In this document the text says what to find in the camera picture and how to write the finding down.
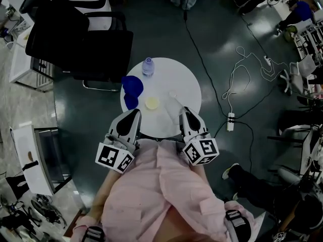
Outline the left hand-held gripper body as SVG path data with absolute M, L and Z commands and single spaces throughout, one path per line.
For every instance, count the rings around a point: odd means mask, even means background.
M 138 148 L 136 134 L 133 136 L 106 134 L 104 141 L 99 143 L 95 163 L 124 173 L 134 161 L 133 153 Z

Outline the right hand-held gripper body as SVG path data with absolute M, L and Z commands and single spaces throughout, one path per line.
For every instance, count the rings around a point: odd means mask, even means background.
M 210 133 L 190 139 L 182 151 L 192 166 L 208 164 L 220 154 L 216 140 Z

